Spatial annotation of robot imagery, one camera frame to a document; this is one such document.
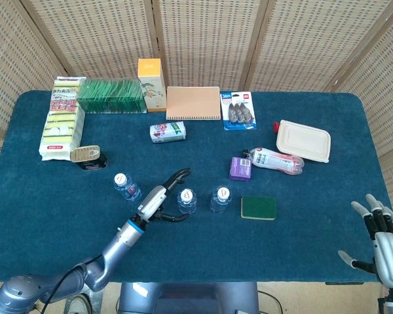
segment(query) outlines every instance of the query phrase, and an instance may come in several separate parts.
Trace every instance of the plastic takeout container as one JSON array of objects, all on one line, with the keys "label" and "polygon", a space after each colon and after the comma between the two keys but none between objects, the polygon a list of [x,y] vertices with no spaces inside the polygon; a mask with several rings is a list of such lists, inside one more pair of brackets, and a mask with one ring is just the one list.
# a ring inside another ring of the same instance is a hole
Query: plastic takeout container
[{"label": "plastic takeout container", "polygon": [[329,162],[330,134],[325,130],[281,120],[276,146],[286,154]]}]

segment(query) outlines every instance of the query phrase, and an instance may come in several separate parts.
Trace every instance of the beige lid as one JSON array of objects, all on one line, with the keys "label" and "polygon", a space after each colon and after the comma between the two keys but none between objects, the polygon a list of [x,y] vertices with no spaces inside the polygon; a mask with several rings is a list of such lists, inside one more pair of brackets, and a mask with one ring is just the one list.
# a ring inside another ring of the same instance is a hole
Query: beige lid
[{"label": "beige lid", "polygon": [[100,157],[100,147],[98,145],[90,145],[73,148],[70,153],[72,162],[86,162],[96,160]]},{"label": "beige lid", "polygon": [[286,154],[329,162],[330,134],[325,130],[281,120],[276,146]]}]

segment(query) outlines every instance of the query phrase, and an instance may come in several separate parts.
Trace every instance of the plastic bottle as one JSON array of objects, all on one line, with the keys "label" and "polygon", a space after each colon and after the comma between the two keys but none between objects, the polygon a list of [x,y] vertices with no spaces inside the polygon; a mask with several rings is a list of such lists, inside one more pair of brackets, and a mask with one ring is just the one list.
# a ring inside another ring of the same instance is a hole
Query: plastic bottle
[{"label": "plastic bottle", "polygon": [[231,202],[231,191],[226,186],[216,188],[211,197],[210,209],[214,213],[222,213]]},{"label": "plastic bottle", "polygon": [[178,208],[183,214],[193,214],[197,208],[197,195],[190,188],[178,193]]},{"label": "plastic bottle", "polygon": [[303,172],[304,161],[297,156],[280,154],[261,147],[251,151],[243,150],[243,156],[258,167],[280,170],[288,175],[299,175]]},{"label": "plastic bottle", "polygon": [[127,201],[136,201],[141,198],[141,190],[139,186],[132,180],[131,176],[124,173],[118,173],[113,179],[113,187]]}]

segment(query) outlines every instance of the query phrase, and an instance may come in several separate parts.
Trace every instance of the brown notebook cover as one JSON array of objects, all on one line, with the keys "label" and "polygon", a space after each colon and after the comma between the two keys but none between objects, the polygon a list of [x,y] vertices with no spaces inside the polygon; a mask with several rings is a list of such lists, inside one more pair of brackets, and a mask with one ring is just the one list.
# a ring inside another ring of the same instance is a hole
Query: brown notebook cover
[{"label": "brown notebook cover", "polygon": [[218,87],[168,87],[167,120],[220,120]]}]

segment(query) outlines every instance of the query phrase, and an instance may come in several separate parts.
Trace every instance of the bottle cap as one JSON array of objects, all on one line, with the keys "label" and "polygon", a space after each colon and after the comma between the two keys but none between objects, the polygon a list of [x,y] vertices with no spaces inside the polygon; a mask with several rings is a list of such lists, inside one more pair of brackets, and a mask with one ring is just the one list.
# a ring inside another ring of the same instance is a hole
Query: bottle cap
[{"label": "bottle cap", "polygon": [[274,122],[274,124],[272,125],[272,129],[274,130],[274,133],[278,133],[278,130],[280,129],[280,123]]},{"label": "bottle cap", "polygon": [[126,182],[126,175],[124,173],[118,173],[115,175],[114,181],[117,186],[122,186]]},{"label": "bottle cap", "polygon": [[217,196],[219,201],[227,201],[230,197],[230,191],[225,186],[222,186],[218,189]]},{"label": "bottle cap", "polygon": [[190,201],[192,201],[193,198],[193,193],[190,189],[186,188],[185,190],[183,190],[181,192],[181,200],[183,203],[189,203]]}]

